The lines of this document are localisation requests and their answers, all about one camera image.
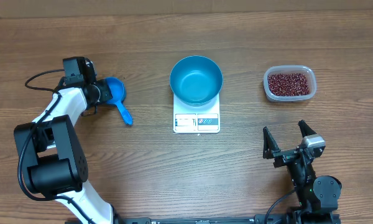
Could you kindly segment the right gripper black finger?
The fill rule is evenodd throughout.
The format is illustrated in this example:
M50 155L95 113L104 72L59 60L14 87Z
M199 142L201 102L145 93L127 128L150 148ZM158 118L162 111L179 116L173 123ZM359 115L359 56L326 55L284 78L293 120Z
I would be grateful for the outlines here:
M312 130L304 120L300 120L298 122L298 126L300 128L300 132L301 132L303 138L306 137L306 136L311 136L311 135L316 134L316 132L314 130Z
M276 153L279 153L281 149L278 147L275 139L271 135L268 127L263 128L264 135L264 148L263 148L263 158L273 159Z

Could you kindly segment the blue plastic measuring scoop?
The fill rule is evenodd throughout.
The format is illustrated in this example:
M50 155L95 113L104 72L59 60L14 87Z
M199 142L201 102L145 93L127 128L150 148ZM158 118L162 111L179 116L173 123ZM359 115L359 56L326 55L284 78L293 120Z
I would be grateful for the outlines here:
M123 121L125 122L125 124L132 126L133 124L132 116L122 103L125 100L126 95L127 95L123 82L120 81L118 78L114 78L114 77L107 77L105 80L112 94L112 98L108 100L106 103L109 105L115 105Z

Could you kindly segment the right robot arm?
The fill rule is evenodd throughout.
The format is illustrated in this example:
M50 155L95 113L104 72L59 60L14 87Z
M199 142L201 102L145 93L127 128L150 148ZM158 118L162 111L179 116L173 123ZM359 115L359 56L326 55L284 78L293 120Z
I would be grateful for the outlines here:
M286 151L279 148L268 127L263 128L263 158L273 159L275 168L287 168L293 189L271 205L261 223L340 223L339 215L333 212L338 209L342 183L330 175L318 177L312 166L324 152L326 142L304 120L298 126L302 141ZM272 210L291 194L297 195L299 206L288 208L284 214L273 214Z

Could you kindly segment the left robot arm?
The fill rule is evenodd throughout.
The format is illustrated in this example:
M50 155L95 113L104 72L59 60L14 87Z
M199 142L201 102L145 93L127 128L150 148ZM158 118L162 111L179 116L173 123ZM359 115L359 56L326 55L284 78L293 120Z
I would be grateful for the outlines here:
M88 180L88 164L74 126L84 111L110 96L105 80L70 83L61 78L52 101L32 122L14 129L17 179L35 201L58 201L81 223L118 223L113 206Z

